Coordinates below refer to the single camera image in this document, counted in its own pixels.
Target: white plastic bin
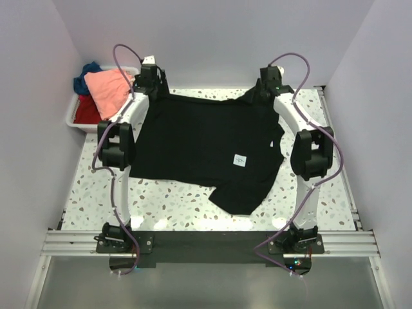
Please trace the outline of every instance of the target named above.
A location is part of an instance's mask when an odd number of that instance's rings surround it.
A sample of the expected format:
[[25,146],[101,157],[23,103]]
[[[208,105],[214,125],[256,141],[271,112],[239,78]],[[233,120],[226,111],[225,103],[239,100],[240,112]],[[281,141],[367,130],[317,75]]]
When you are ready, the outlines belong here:
[[[100,66],[103,71],[117,69],[116,66]],[[122,69],[126,71],[126,73],[135,76],[139,73],[139,70],[130,66],[122,66]],[[76,118],[76,111],[79,107],[79,95],[74,94],[70,101],[70,106],[68,112],[66,114],[66,123],[69,127],[77,127],[83,130],[86,133],[97,133],[97,125],[96,124],[75,124],[73,123]]]

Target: speckled white table surface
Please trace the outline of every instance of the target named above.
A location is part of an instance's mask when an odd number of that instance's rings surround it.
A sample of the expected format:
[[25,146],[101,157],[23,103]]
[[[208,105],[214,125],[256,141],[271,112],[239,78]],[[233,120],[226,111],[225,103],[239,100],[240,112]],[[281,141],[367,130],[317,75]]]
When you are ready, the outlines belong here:
[[[236,98],[247,89],[172,89],[171,92],[188,97],[224,100]],[[291,95],[283,95],[291,100]],[[320,98],[315,89],[300,92],[299,102],[309,114],[326,125]],[[232,216],[209,201],[214,188],[189,185],[176,181],[129,179],[129,210],[140,218],[140,230],[276,230],[291,217],[295,209],[296,177],[290,167],[290,153],[294,143],[286,122],[281,150],[286,160],[275,184],[263,203],[250,216]],[[140,130],[140,122],[135,131]],[[88,134],[73,180],[62,230],[101,230],[111,215],[109,206],[109,174],[91,170],[91,159],[97,147],[97,135]],[[336,157],[328,174],[336,171]],[[350,200],[342,177],[322,185],[317,209],[319,230],[355,230]]]

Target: blue cloth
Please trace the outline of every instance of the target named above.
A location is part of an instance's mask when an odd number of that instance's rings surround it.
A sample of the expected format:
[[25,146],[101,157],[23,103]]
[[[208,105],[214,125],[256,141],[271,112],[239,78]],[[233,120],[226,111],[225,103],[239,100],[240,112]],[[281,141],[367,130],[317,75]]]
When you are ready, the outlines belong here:
[[83,66],[82,73],[80,74],[79,77],[75,77],[73,79],[73,90],[75,93],[78,95],[89,95],[89,88],[88,85],[86,85],[86,81],[84,80],[84,76],[87,73],[97,73],[103,71],[100,66],[96,62],[89,63],[85,66]]

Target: black t-shirt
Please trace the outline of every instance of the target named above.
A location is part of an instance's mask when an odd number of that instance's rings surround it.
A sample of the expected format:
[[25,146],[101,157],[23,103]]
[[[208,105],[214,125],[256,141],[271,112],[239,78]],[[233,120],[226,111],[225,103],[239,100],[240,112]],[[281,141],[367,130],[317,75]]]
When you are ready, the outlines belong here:
[[273,104],[253,104],[254,88],[224,101],[162,95],[150,102],[131,177],[216,187],[210,201],[250,214],[283,161],[284,133]]

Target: clothing tag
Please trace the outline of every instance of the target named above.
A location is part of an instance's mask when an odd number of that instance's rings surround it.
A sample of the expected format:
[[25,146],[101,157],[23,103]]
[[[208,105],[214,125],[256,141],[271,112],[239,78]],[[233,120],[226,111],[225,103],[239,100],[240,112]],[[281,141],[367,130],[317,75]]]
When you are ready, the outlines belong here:
[[234,159],[233,159],[233,164],[245,167],[246,166],[246,157],[235,154]]

